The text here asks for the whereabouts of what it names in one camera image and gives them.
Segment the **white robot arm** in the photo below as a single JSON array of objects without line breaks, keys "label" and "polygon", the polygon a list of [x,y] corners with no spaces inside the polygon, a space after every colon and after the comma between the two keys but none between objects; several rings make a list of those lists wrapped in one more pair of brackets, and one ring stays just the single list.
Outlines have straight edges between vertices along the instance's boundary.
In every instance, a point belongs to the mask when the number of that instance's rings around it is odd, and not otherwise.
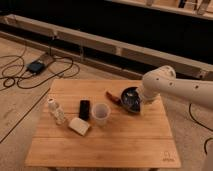
[{"label": "white robot arm", "polygon": [[213,81],[178,79],[168,65],[144,74],[136,92],[142,102],[154,101],[159,93],[164,93],[213,110]]}]

